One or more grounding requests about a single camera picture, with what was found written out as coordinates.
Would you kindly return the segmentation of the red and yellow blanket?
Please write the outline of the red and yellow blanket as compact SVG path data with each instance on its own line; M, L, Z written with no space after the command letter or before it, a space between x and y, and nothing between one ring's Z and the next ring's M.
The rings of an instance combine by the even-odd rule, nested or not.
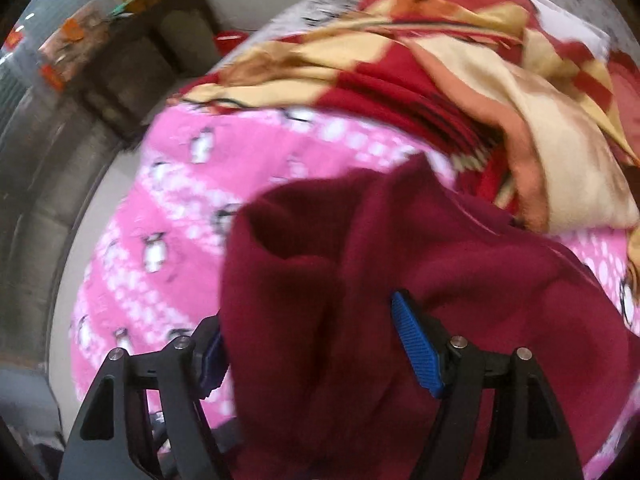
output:
M462 190L533 231L631 229L639 208L624 170L639 159L617 91L636 73L533 28L512 2L378 0L249 48L179 100L215 114L306 106L371 118L448 156Z

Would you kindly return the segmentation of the dark red sweater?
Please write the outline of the dark red sweater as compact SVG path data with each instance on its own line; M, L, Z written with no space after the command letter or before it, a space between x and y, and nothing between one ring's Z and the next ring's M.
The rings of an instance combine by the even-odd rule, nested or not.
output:
M485 351L533 352L582 462L639 376L639 341L588 266L504 211L444 188L427 159L273 188L234 216L220 322L243 444L238 479L405 479L438 403L393 321Z

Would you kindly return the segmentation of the pink penguin bed sheet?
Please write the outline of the pink penguin bed sheet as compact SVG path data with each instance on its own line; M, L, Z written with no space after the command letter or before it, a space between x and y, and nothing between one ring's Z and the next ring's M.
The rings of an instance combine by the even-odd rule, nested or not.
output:
M178 105L159 114L78 290L70 328L78 398L111 349L160 350L217 311L224 239L244 200L288 180L385 171L416 153L441 184L454 183L446 156L368 120L304 108L220 118Z

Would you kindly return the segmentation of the dark wooden side table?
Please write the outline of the dark wooden side table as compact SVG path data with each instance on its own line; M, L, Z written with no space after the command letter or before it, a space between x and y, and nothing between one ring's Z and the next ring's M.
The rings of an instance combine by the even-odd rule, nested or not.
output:
M209 0L155 0L140 13L111 21L107 40L89 54L65 92L122 142L134 144L180 82L220 61L218 32Z

